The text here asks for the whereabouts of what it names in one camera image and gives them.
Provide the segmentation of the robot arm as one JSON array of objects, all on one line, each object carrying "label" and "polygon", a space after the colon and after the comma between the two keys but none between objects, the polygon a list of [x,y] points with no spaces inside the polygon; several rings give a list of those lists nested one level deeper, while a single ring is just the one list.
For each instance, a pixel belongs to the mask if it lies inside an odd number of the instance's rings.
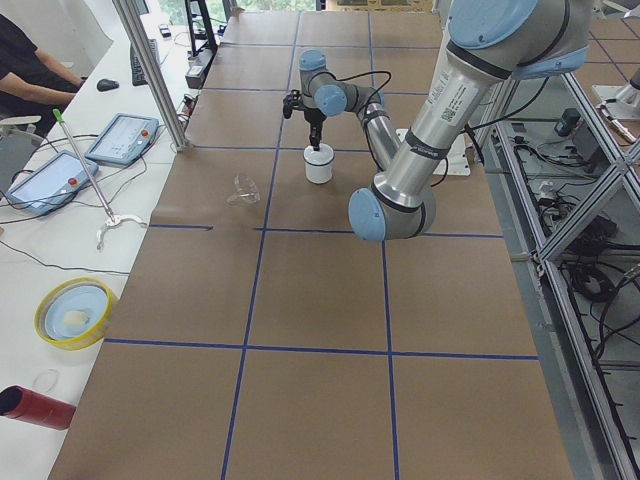
[{"label": "robot arm", "polygon": [[489,88],[508,79],[548,78],[587,58],[590,1],[455,1],[449,10],[442,67],[404,138],[398,138],[379,93],[338,80],[326,57],[299,60],[301,103],[322,118],[354,113],[379,171],[349,200],[352,230],[367,241],[406,239],[433,223],[430,177]]}]

